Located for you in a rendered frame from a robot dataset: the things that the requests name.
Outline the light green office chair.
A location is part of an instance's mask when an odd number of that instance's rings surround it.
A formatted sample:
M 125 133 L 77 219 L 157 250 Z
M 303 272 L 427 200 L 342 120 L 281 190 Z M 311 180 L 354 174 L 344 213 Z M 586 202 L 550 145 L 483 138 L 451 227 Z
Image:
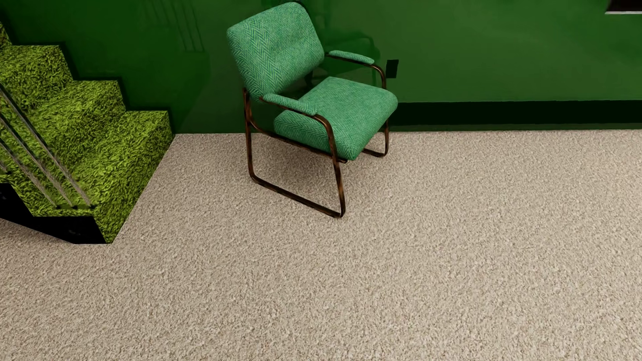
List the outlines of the light green office chair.
M 257 184 L 334 218 L 346 212 L 341 163 L 361 153 L 385 157 L 396 95 L 373 58 L 325 51 L 313 20 L 300 1 L 279 4 L 227 29 L 227 41 L 243 80 L 248 174 Z M 379 87 L 327 77 L 300 98 L 283 95 L 298 80 L 311 81 L 325 59 L 370 68 Z M 252 131 L 328 157 L 333 164 L 340 210 L 334 211 L 258 177 L 253 169 Z

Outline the dark baseboard strip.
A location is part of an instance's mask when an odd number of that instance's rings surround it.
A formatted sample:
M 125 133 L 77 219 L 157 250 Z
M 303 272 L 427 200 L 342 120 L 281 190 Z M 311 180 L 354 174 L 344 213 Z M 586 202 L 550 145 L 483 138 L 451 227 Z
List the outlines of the dark baseboard strip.
M 642 123 L 642 100 L 399 103 L 392 126 Z

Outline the green carpeted staircase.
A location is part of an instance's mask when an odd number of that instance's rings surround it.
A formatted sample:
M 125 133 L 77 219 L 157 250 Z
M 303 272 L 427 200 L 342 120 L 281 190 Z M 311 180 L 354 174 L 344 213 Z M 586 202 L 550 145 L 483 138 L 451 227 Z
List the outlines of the green carpeted staircase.
M 70 243 L 111 243 L 173 140 L 167 111 L 129 111 L 116 80 L 76 80 L 60 45 L 16 45 L 0 22 L 0 84 L 94 209 L 55 209 L 0 148 L 0 219 Z

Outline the grey metal stair railing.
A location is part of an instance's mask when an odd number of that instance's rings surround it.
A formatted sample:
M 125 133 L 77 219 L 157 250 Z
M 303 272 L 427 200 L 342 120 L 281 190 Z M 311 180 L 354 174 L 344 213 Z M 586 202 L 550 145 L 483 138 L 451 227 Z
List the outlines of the grey metal stair railing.
M 27 114 L 0 84 L 0 148 L 55 209 L 94 209 L 90 197 L 54 154 Z

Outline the dark framed wall opening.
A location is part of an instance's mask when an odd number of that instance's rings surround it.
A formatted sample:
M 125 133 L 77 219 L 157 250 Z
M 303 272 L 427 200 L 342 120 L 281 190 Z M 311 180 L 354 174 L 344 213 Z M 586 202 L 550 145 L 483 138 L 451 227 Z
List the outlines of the dark framed wall opening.
M 609 0 L 605 14 L 642 15 L 642 0 Z

